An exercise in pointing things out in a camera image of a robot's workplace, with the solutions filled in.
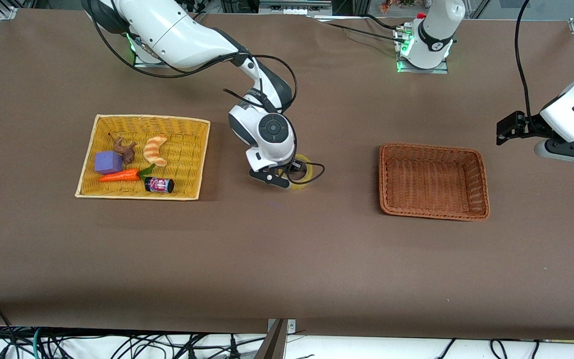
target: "toy carrot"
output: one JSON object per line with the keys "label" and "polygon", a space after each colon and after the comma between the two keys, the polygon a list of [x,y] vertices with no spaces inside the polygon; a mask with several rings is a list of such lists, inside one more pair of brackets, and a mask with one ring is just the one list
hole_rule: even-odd
{"label": "toy carrot", "polygon": [[110,173],[99,178],[99,182],[117,182],[117,181],[139,181],[144,180],[147,175],[152,173],[155,165],[152,165],[145,170],[139,171],[138,168],[130,168],[121,172]]}

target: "yellow basket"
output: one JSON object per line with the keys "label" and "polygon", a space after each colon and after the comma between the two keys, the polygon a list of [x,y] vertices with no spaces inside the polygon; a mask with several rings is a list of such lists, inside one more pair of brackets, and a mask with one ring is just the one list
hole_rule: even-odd
{"label": "yellow basket", "polygon": [[[97,115],[94,120],[86,161],[81,170],[75,197],[196,200],[203,179],[203,162],[207,150],[209,121],[195,118],[150,115]],[[167,166],[155,167],[151,177],[174,180],[173,193],[153,193],[145,190],[143,181],[98,182],[94,172],[94,155],[111,151],[114,140],[123,137],[123,145],[136,142],[135,159],[124,170],[144,170],[150,163],[143,157],[145,143],[151,137],[165,134],[168,141],[161,146],[161,157]]]}

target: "teal cable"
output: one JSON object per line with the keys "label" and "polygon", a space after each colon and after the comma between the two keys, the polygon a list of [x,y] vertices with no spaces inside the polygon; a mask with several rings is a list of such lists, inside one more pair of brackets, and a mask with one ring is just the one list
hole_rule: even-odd
{"label": "teal cable", "polygon": [[34,332],[34,337],[32,337],[32,353],[34,354],[34,359],[39,359],[39,353],[37,353],[37,339],[39,339],[39,330],[38,328],[36,332]]}

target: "basket rim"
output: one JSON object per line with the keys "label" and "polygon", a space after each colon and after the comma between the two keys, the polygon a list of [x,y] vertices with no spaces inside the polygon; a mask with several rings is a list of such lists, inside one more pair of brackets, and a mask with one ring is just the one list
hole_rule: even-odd
{"label": "basket rim", "polygon": [[[201,161],[200,166],[200,176],[198,178],[198,191],[196,191],[196,196],[189,198],[189,197],[144,197],[144,196],[132,196],[132,195],[89,195],[89,194],[82,194],[82,186],[84,181],[84,175],[86,174],[86,165],[88,159],[90,157],[90,152],[92,150],[92,145],[94,142],[94,134],[96,133],[96,127],[98,122],[101,118],[105,117],[128,117],[128,118],[164,118],[164,119],[173,119],[173,120],[184,120],[184,121],[196,121],[202,122],[207,125],[207,132],[205,134],[205,148],[203,148],[203,161]],[[112,114],[112,115],[102,115],[97,114],[94,118],[94,123],[92,125],[92,131],[90,133],[90,141],[88,143],[88,148],[86,151],[86,158],[84,159],[84,164],[81,168],[81,175],[79,176],[79,182],[77,184],[77,191],[75,191],[76,198],[108,198],[108,199],[150,199],[150,200],[198,200],[201,187],[203,184],[203,168],[205,167],[205,158],[207,157],[207,143],[209,141],[209,132],[211,128],[211,122],[207,120],[203,120],[200,118],[190,118],[190,117],[181,117],[181,116],[167,116],[167,115],[137,115],[137,114]]]}
{"label": "basket rim", "polygon": [[[469,215],[461,212],[439,212],[439,211],[426,211],[426,210],[405,210],[401,211],[400,207],[392,207],[387,203],[387,171],[385,170],[385,163],[390,157],[385,157],[385,151],[391,148],[429,148],[432,150],[446,150],[446,151],[458,151],[471,153],[476,157],[478,168],[481,174],[481,192],[483,199],[483,213],[479,215]],[[488,200],[488,183],[486,176],[486,167],[484,165],[483,157],[478,150],[472,148],[464,147],[452,147],[452,146],[437,146],[437,145],[418,145],[413,143],[398,143],[389,142],[384,143],[380,146],[379,160],[378,160],[378,189],[380,193],[380,209],[382,209],[387,214],[393,214],[397,216],[414,216],[414,217],[424,217],[424,218],[435,218],[435,219],[451,219],[451,220],[464,220],[464,221],[481,221],[485,220],[490,216],[490,205]]]}

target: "tabletop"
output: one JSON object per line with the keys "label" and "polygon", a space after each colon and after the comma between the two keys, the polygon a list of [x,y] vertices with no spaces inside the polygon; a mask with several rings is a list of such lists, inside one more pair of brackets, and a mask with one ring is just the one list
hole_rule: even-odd
{"label": "tabletop", "polygon": [[[462,22],[448,75],[397,73],[391,41],[305,16],[203,23],[294,68],[287,115],[326,173],[300,191],[249,177],[221,89],[252,84],[231,64],[146,77],[84,12],[21,9],[0,27],[0,307],[14,325],[262,332],[296,318],[310,334],[574,338],[574,164],[537,157],[536,139],[495,145],[496,122],[524,109],[513,21]],[[574,35],[525,22],[520,36],[538,111],[574,80]],[[75,198],[96,114],[212,121],[200,200]],[[490,218],[384,214],[389,141],[479,150]]]}

